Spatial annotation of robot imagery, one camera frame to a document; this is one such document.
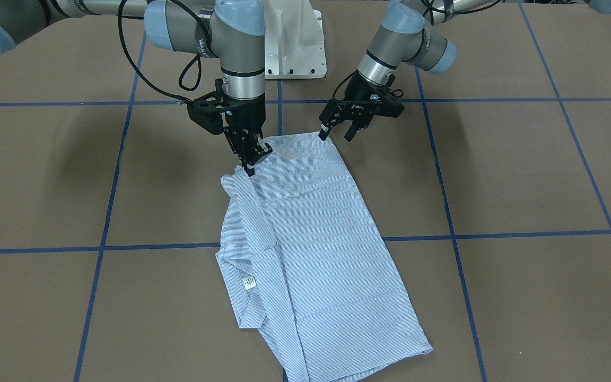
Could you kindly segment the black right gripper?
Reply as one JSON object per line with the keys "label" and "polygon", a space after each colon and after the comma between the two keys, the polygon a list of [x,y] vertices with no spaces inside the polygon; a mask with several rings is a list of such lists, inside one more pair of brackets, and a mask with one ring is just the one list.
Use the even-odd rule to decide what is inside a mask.
{"label": "black right gripper", "polygon": [[239,154],[240,164],[248,177],[255,174],[255,166],[273,152],[263,140],[262,127],[265,123],[265,96],[250,100],[224,97],[227,104],[225,120],[228,126],[224,133],[231,150]]}

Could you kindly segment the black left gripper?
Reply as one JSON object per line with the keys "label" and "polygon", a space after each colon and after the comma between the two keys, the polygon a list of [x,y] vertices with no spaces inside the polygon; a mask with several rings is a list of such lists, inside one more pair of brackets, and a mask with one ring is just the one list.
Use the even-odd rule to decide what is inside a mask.
{"label": "black left gripper", "polygon": [[[381,85],[386,85],[390,89],[396,76],[390,74],[381,81]],[[327,140],[331,130],[344,121],[350,121],[344,139],[352,142],[355,135],[367,128],[373,119],[372,108],[374,103],[370,101],[372,86],[378,85],[369,81],[358,70],[345,77],[333,90],[332,102],[326,104],[319,115],[321,122],[318,137],[321,141]]]}

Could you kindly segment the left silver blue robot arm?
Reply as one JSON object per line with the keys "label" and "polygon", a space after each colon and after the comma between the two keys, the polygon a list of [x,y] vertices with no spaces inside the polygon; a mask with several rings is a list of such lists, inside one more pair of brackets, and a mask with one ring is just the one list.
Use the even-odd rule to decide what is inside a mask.
{"label": "left silver blue robot arm", "polygon": [[320,140],[348,121],[345,140],[369,127],[375,116],[397,118],[404,111],[403,91],[392,89],[398,65],[405,63],[427,73],[446,72],[456,60],[456,46],[434,28],[456,15],[476,14],[497,5],[488,1],[390,1],[385,16],[358,68],[334,90],[319,120]]}

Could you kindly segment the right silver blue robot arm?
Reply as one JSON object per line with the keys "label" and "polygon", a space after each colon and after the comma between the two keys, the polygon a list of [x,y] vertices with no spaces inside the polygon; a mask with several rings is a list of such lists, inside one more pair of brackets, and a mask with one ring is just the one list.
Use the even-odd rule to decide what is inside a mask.
{"label": "right silver blue robot arm", "polygon": [[[260,1],[0,1],[0,55],[54,23],[86,15],[114,15],[124,56],[150,89],[187,107],[191,121],[225,136],[241,167],[252,176],[272,152],[265,142],[265,20]],[[124,20],[141,20],[148,41],[168,51],[193,54],[182,70],[202,67],[202,58],[219,59],[221,77],[214,90],[196,99],[165,91],[141,72],[124,36]]]}

